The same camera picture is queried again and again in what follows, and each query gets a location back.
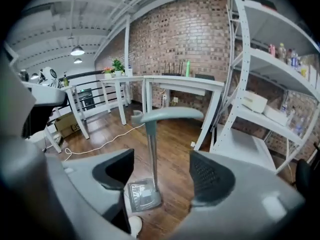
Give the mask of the black router with antennas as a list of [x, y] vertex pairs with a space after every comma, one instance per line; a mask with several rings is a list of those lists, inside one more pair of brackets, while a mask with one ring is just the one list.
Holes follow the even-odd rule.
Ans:
[[163, 76], [182, 76], [183, 62], [179, 62], [176, 70], [176, 64], [174, 62], [165, 62]]

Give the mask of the black device with green light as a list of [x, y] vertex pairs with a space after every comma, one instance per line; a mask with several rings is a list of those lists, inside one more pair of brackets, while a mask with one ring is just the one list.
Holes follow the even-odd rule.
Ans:
[[78, 93], [82, 109], [88, 111], [96, 107], [91, 88], [81, 89]]

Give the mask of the black flat box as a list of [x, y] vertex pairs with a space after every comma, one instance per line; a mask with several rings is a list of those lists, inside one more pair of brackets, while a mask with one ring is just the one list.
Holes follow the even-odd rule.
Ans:
[[214, 77], [213, 75], [199, 74], [199, 73], [196, 73], [196, 74], [195, 74], [195, 78], [205, 79], [205, 80], [211, 80], [211, 81], [214, 81], [214, 80], [215, 80], [215, 77]]

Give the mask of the small white side table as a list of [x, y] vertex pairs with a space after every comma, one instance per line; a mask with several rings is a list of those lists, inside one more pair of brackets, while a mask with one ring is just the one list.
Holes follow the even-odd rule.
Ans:
[[121, 95], [121, 84], [127, 84], [130, 82], [142, 82], [142, 89], [141, 89], [141, 97], [142, 97], [142, 112], [146, 113], [147, 108], [146, 108], [146, 80], [144, 79], [143, 76], [117, 76], [117, 77], [112, 77], [108, 79], [101, 79], [101, 87], [102, 87], [102, 92], [103, 92], [103, 97], [106, 105], [107, 112], [111, 112], [111, 107], [109, 105], [109, 100], [108, 100], [108, 95], [106, 91], [106, 86], [111, 85], [112, 87], [115, 88], [115, 93], [116, 93], [116, 101], [117, 101], [117, 106], [119, 110], [119, 115], [120, 115], [120, 120], [122, 125], [126, 125], [126, 117], [125, 117], [125, 112], [124, 112], [124, 105], [123, 105], [123, 99]]

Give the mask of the long white table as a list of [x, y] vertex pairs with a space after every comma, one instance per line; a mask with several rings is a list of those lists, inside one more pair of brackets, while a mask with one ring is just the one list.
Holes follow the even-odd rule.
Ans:
[[[77, 94], [77, 92], [75, 93], [78, 107], [75, 104], [74, 97], [72, 94], [72, 91], [76, 90], [75, 86], [54, 88], [54, 87], [44, 86], [41, 84], [30, 83], [30, 82], [26, 82], [26, 81], [23, 82], [23, 85], [31, 92], [31, 94], [32, 94], [32, 89], [60, 89], [62, 91], [65, 91], [67, 94], [66, 100], [64, 101], [64, 103], [62, 105], [57, 106], [57, 107], [63, 107], [65, 105], [69, 105], [71, 108], [71, 111], [74, 114], [74, 117], [80, 127], [80, 130], [81, 130], [83, 136], [86, 139], [89, 139], [89, 135], [88, 135], [87, 130], [83, 124], [83, 121], [86, 120], [86, 117], [85, 117], [83, 110], [80, 106], [78, 94]], [[55, 150], [58, 153], [61, 153], [62, 150], [61, 150], [60, 146], [57, 144], [57, 142], [55, 141], [55, 139], [53, 138], [53, 136], [51, 135], [51, 133], [47, 127], [47, 123], [48, 123], [48, 120], [51, 116], [51, 113], [52, 113], [53, 109], [55, 109], [57, 107], [35, 106], [34, 105], [34, 107], [32, 108], [31, 112], [29, 113], [29, 116], [27, 117], [27, 120], [24, 124], [24, 130], [23, 130], [22, 136], [25, 138], [28, 138], [39, 131], [43, 131], [44, 137], [51, 142], [52, 146], [55, 148]]]

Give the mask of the green potted plant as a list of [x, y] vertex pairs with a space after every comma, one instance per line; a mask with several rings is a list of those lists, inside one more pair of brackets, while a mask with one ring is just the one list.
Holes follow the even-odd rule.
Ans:
[[114, 71], [114, 74], [115, 74], [116, 77], [121, 77], [123, 75], [123, 73], [125, 72], [124, 65], [117, 58], [115, 58], [113, 60], [112, 66], [113, 66], [113, 71]]

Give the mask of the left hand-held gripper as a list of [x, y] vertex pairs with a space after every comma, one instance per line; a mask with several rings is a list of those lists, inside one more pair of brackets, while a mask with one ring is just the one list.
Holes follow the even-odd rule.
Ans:
[[67, 93], [56, 88], [32, 88], [30, 92], [10, 67], [7, 52], [0, 49], [0, 138], [25, 138], [43, 130], [53, 107], [66, 99]]

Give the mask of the yellow-capped drink bottle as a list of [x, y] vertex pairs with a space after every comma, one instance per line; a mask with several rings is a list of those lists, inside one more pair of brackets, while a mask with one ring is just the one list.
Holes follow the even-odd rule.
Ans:
[[278, 47], [278, 58], [282, 62], [286, 63], [287, 62], [287, 52], [284, 44], [281, 42]]

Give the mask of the grey long-handled dustpan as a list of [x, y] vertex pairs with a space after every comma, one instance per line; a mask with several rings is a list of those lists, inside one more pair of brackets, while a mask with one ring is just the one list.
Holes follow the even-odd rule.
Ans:
[[201, 119], [204, 114], [190, 107], [166, 107], [155, 109], [147, 113], [134, 110], [131, 121], [144, 125], [150, 155], [152, 178], [144, 178], [128, 184], [128, 198], [133, 213], [152, 210], [162, 204], [162, 196], [158, 187], [157, 173], [157, 122], [171, 119]]

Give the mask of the clear water bottle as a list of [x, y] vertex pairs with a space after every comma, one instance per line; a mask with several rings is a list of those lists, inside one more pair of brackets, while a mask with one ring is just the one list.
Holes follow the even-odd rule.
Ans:
[[305, 123], [305, 117], [301, 117], [297, 122], [296, 122], [296, 125], [295, 125], [295, 128], [294, 128], [294, 133], [300, 137], [301, 134], [303, 133], [303, 130], [304, 130], [304, 123]]

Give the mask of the brown cardboard box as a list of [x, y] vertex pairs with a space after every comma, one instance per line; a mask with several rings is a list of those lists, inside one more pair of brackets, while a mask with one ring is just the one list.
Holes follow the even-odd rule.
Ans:
[[72, 112], [58, 117], [54, 125], [63, 138], [66, 138], [80, 130], [79, 124]]

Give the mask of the white box with green insert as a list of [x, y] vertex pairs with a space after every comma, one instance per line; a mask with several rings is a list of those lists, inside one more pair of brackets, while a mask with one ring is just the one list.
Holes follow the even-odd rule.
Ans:
[[255, 113], [262, 113], [265, 110], [268, 100], [252, 91], [245, 91], [242, 98], [242, 105]]

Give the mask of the white metal shelf unit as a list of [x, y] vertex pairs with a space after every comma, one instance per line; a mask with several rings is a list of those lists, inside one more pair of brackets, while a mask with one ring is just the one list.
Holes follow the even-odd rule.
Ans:
[[[227, 0], [230, 57], [226, 87], [212, 131], [210, 151], [259, 165], [279, 173], [309, 140], [320, 116], [320, 74], [299, 58], [320, 55], [320, 47], [288, 0]], [[286, 63], [279, 60], [284, 44]], [[268, 47], [275, 46], [275, 57]], [[298, 67], [291, 67], [291, 52], [298, 55]], [[301, 75], [307, 69], [307, 76]], [[245, 91], [267, 99], [267, 105], [286, 112], [288, 126], [244, 105]], [[303, 133], [294, 132], [305, 117]]]

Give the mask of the white flat box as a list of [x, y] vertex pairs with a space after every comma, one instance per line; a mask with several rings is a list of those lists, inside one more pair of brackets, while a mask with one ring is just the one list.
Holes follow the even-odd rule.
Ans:
[[287, 127], [289, 123], [289, 117], [286, 112], [280, 111], [278, 109], [272, 108], [269, 105], [266, 105], [263, 112], [267, 118], [280, 124], [281, 126]]

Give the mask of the white desk with electronics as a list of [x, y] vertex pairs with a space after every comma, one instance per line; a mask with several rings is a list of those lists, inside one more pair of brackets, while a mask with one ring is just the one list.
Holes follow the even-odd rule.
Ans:
[[95, 102], [95, 108], [102, 106], [105, 104], [105, 98], [103, 95], [103, 90], [102, 90], [102, 85], [100, 80], [104, 78], [104, 75], [102, 74], [102, 71], [87, 71], [87, 72], [82, 72], [82, 73], [71, 73], [66, 75], [69, 81], [69, 86], [75, 86], [75, 90], [72, 90], [72, 96], [75, 102], [75, 105], [78, 106], [78, 101], [76, 98], [76, 93], [80, 92], [82, 89], [89, 89], [91, 88], [94, 102]]

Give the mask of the blue-label drink bottle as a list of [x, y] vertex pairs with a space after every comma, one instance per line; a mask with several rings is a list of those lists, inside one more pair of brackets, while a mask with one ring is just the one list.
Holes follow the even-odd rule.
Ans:
[[292, 49], [291, 51], [290, 60], [291, 60], [291, 67], [297, 70], [298, 64], [299, 64], [299, 57], [295, 49]]

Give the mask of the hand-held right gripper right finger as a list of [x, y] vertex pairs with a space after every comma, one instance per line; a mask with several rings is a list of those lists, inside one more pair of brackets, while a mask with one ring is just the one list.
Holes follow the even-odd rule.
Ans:
[[313, 197], [304, 197], [268, 169], [191, 151], [194, 197], [171, 240], [304, 240], [316, 228]]

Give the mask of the black office chair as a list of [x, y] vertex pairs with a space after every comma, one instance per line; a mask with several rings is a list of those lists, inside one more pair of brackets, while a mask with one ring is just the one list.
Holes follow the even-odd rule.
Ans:
[[320, 197], [320, 147], [313, 143], [315, 154], [311, 163], [300, 159], [296, 165], [295, 181], [291, 184], [305, 198]]

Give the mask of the white round gadget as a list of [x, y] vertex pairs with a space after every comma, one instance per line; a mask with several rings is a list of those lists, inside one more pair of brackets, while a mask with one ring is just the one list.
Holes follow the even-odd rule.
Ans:
[[49, 66], [39, 71], [39, 82], [42, 86], [59, 88], [59, 79], [55, 70]]

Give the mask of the white table with drawer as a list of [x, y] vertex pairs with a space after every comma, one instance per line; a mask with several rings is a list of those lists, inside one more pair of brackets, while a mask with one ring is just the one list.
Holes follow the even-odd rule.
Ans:
[[224, 84], [215, 80], [208, 80], [203, 78], [185, 77], [185, 76], [168, 76], [168, 75], [145, 75], [142, 81], [142, 111], [144, 113], [152, 110], [152, 84], [158, 83], [161, 88], [180, 91], [190, 94], [197, 94], [203, 96], [206, 91], [211, 91], [210, 103], [202, 124], [201, 133], [194, 146], [198, 151], [206, 137], [210, 125], [214, 119], [214, 115], [218, 108], [219, 99], [224, 87]]

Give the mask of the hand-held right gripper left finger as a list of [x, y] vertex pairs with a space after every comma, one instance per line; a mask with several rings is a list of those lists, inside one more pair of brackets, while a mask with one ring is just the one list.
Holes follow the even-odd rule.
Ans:
[[47, 155], [50, 181], [59, 202], [72, 215], [96, 212], [103, 217], [127, 216], [124, 191], [134, 169], [134, 150], [60, 161]]

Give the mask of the person's white shoe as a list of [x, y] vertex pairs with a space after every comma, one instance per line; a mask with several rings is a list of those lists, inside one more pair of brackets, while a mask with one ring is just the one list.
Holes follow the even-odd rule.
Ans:
[[131, 236], [136, 239], [142, 230], [143, 221], [139, 216], [131, 216], [128, 218], [128, 222], [130, 225]]

